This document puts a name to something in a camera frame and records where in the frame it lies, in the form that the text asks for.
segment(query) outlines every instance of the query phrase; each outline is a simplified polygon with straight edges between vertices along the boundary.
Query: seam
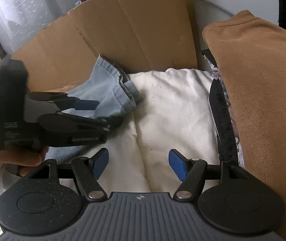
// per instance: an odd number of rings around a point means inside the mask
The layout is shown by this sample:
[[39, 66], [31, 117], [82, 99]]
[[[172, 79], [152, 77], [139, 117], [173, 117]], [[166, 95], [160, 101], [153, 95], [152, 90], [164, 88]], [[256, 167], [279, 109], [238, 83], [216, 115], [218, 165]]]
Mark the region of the seam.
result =
[[142, 49], [142, 52], [143, 52], [143, 54], [144, 54], [144, 56], [145, 56], [145, 59], [146, 59], [146, 61], [147, 61], [147, 64], [148, 64], [149, 66], [151, 66], [151, 65], [150, 65], [150, 62], [148, 61], [147, 55], [146, 55], [145, 51], [143, 50], [143, 47], [142, 47], [142, 44], [141, 44], [141, 42], [140, 42], [140, 40], [139, 40], [139, 38], [138, 38], [138, 35], [136, 34], [136, 32], [135, 32], [135, 30], [134, 30], [134, 28], [133, 28], [133, 26], [132, 26], [132, 24], [131, 24], [129, 18], [127, 17], [126, 13], [124, 12], [123, 8], [121, 7], [121, 5], [120, 5], [120, 3], [119, 3], [119, 0], [116, 0], [116, 1], [117, 1], [118, 6], [121, 8], [123, 14], [125, 15], [126, 20], [128, 21], [129, 25], [131, 26], [131, 28], [132, 28], [132, 30], [133, 30], [133, 33], [135, 34], [136, 40], [138, 41], [138, 44], [140, 45], [140, 47], [141, 47], [141, 49]]
[[118, 76], [114, 76], [113, 73], [111, 72], [111, 70], [108, 70], [107, 67], [103, 66], [100, 62], [96, 62], [97, 65], [99, 65], [100, 67], [102, 67], [104, 70], [106, 70], [111, 76], [113, 76], [114, 78], [118, 78]]
[[147, 175], [147, 172], [146, 172], [146, 162], [145, 162], [145, 159], [143, 158], [143, 155], [142, 155], [142, 151], [141, 151], [141, 147], [140, 147], [140, 144], [139, 144], [139, 140], [141, 138], [141, 130], [139, 128], [139, 125], [138, 123], [135, 121], [135, 114], [134, 114], [134, 111], [131, 112], [131, 115], [133, 117], [133, 121], [134, 121], [134, 125], [135, 125], [135, 132], [136, 132], [136, 135], [134, 135], [135, 137], [135, 142], [136, 142], [136, 146], [138, 148], [138, 151], [140, 153], [140, 157], [141, 157], [141, 161], [142, 161], [142, 164], [143, 164], [143, 171], [144, 171], [144, 179], [145, 179], [145, 182], [146, 182], [146, 185], [149, 189], [149, 191], [151, 192], [151, 186], [149, 184], [149, 181], [147, 180], [146, 178], [146, 175]]
[[67, 13], [68, 18], [70, 19], [72, 25], [75, 27], [75, 29], [78, 31], [79, 35], [81, 36], [81, 38], [84, 40], [85, 44], [87, 45], [87, 47], [92, 51], [92, 53], [98, 57], [98, 53], [97, 51], [94, 49], [93, 45], [88, 41], [88, 39], [82, 34], [82, 31], [76, 27], [73, 17], [70, 15], [70, 13]]
[[113, 92], [113, 94], [114, 94], [115, 98], [117, 99], [118, 103], [122, 106], [122, 108], [123, 108], [123, 109], [124, 109], [124, 111], [126, 112], [126, 108], [125, 108], [125, 107], [124, 107], [124, 105], [119, 101], [118, 97], [117, 97], [117, 96], [116, 96], [116, 94], [115, 94], [114, 89], [112, 89], [112, 92]]
[[258, 20], [260, 18], [255, 18], [255, 19], [252, 19], [252, 20], [248, 20], [248, 21], [245, 21], [245, 22], [239, 22], [239, 23], [235, 23], [235, 24], [228, 24], [228, 25], [217, 25], [217, 26], [207, 26], [205, 27], [204, 29], [207, 29], [207, 28], [216, 28], [216, 27], [229, 27], [229, 26], [237, 26], [237, 25], [241, 25], [241, 24], [244, 24], [244, 23], [249, 23], [249, 22], [252, 22], [254, 20]]

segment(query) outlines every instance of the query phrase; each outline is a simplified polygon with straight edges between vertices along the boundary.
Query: finger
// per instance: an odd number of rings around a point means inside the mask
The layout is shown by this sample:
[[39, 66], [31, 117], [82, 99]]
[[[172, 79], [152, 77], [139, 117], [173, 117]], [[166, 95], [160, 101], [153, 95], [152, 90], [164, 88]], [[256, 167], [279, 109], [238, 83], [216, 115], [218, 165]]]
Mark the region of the finger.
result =
[[0, 151], [0, 156], [2, 163], [26, 167], [38, 166], [43, 160], [40, 153], [20, 148], [11, 148], [10, 150]]
[[[41, 150], [41, 161], [43, 162], [45, 160], [45, 155], [46, 155], [46, 152], [48, 151], [48, 147], [44, 147], [42, 150]], [[29, 172], [31, 172], [35, 167], [19, 167], [18, 169], [18, 173], [19, 175], [21, 175], [22, 177], [27, 175]]]
[[18, 171], [18, 173], [24, 177], [26, 176], [29, 172], [31, 172], [35, 167], [21, 167]]

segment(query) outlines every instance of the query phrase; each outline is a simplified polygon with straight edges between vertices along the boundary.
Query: brown fabric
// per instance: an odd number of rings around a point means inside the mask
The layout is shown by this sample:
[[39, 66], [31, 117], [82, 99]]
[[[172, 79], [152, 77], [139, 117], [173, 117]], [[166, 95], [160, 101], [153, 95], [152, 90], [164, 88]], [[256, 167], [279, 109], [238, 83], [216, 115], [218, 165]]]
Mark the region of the brown fabric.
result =
[[[203, 31], [239, 130], [246, 169], [286, 204], [286, 30], [242, 11]], [[286, 213], [278, 233], [286, 239]]]

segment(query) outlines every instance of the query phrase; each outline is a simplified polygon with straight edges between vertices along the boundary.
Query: cardboard flap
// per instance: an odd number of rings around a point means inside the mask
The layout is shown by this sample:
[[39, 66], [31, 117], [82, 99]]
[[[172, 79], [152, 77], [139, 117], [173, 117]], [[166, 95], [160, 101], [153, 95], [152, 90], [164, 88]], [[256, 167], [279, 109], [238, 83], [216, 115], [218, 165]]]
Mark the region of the cardboard flap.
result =
[[101, 54], [127, 73], [197, 68], [186, 0], [88, 0], [13, 55], [30, 90], [65, 91], [89, 78]]
[[184, 0], [89, 0], [68, 14], [93, 51], [129, 73], [197, 66]]
[[68, 91], [89, 78], [97, 57], [64, 15], [36, 34], [12, 59], [24, 62], [31, 91]]

